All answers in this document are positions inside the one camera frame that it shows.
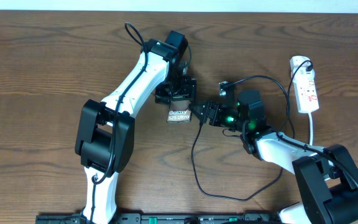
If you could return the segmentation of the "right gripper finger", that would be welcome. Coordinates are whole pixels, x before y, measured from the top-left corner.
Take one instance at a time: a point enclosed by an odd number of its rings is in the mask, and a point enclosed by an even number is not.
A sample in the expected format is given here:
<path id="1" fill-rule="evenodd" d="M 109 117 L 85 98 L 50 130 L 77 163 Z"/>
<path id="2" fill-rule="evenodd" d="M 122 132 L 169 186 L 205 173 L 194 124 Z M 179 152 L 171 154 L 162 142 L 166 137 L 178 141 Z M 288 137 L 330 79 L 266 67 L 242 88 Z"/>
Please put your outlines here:
<path id="1" fill-rule="evenodd" d="M 209 108 L 196 108 L 194 109 L 194 114 L 199 119 L 201 124 L 207 123 L 208 119 L 210 119 L 210 109 Z"/>
<path id="2" fill-rule="evenodd" d="M 210 107 L 210 101 L 193 102 L 189 105 L 193 113 L 207 113 Z"/>

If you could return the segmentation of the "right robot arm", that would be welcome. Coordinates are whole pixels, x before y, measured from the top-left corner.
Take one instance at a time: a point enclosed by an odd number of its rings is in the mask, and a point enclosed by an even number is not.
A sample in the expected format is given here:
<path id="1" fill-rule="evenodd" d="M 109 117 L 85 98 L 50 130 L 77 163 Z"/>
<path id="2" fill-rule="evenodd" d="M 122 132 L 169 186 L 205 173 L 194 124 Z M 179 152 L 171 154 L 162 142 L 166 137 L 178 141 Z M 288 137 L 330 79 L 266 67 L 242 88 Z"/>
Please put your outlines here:
<path id="1" fill-rule="evenodd" d="M 255 90 L 240 92 L 234 106 L 204 101 L 189 109 L 201 124 L 238 131 L 248 154 L 295 175 L 301 201 L 277 212 L 279 222 L 358 221 L 358 168 L 344 146 L 312 146 L 274 131 Z"/>

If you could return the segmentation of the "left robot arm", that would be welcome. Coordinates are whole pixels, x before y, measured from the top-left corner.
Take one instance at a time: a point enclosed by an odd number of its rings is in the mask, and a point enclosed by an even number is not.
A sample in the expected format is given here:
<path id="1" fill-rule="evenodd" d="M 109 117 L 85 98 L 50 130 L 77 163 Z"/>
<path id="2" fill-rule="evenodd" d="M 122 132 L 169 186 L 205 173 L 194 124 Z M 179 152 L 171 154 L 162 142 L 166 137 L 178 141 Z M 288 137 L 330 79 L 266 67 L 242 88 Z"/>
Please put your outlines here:
<path id="1" fill-rule="evenodd" d="M 126 79 L 101 101 L 88 100 L 81 110 L 75 153 L 81 157 L 88 181 L 82 218 L 109 223 L 116 212 L 118 174 L 134 149 L 135 117 L 151 93 L 156 102 L 191 102 L 196 80 L 186 75 L 181 58 L 189 48 L 184 36 L 142 44 L 139 60 Z"/>

